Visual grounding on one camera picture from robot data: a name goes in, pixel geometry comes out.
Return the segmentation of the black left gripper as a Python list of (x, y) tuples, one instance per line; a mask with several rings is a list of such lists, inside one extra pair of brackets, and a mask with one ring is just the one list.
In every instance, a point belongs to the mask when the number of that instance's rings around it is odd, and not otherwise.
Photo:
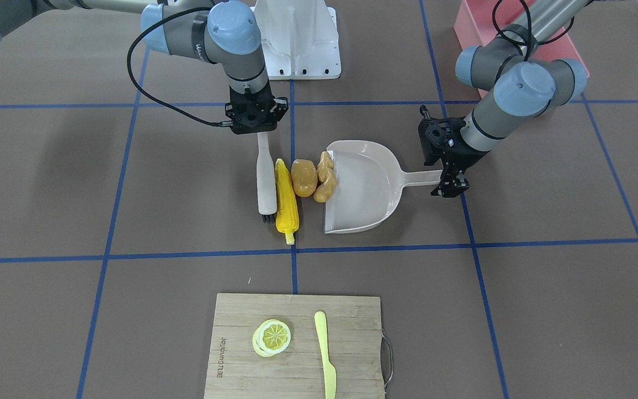
[(429, 114), (427, 106), (419, 108), (422, 120), (418, 135), (424, 156), (424, 166), (435, 166), (441, 161), (440, 182), (430, 193), (432, 196), (454, 198), (469, 189), (464, 171), (485, 157), (488, 152), (469, 146), (461, 134), (466, 128), (463, 117), (437, 119)]

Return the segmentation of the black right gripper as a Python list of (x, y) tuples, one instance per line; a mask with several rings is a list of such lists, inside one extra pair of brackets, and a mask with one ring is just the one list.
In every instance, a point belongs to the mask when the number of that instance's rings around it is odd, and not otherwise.
[(229, 92), (225, 115), (230, 119), (229, 127), (236, 135), (273, 131), (289, 110), (289, 100), (273, 96), (269, 83), (258, 93), (251, 93), (250, 89), (239, 93), (232, 88)]

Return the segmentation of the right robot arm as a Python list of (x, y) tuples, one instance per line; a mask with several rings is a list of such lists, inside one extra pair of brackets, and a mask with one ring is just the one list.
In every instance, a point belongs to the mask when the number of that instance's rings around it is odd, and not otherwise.
[(127, 51), (127, 73), (140, 94), (158, 102), (140, 86), (132, 53), (149, 49), (221, 65), (228, 79), (227, 119), (212, 126), (234, 134), (273, 131), (287, 112), (286, 98), (273, 95), (261, 31), (255, 13), (241, 1), (0, 1), (0, 41), (46, 11), (72, 8), (121, 11), (140, 16), (140, 34)]

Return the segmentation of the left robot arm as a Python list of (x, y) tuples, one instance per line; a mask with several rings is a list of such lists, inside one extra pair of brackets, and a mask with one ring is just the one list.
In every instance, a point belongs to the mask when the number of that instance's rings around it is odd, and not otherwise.
[(485, 157), (526, 120), (562, 106), (581, 95), (588, 81), (582, 62), (560, 58), (545, 62), (534, 54), (540, 46), (559, 40), (588, 1), (521, 2), (522, 14), (501, 27), (492, 14), (496, 36), (484, 46), (471, 46), (459, 55), (459, 81), (486, 91), (463, 117), (432, 117), (426, 106), (418, 134), (426, 166), (441, 162), (433, 196), (458, 197), (470, 184), (464, 172)]

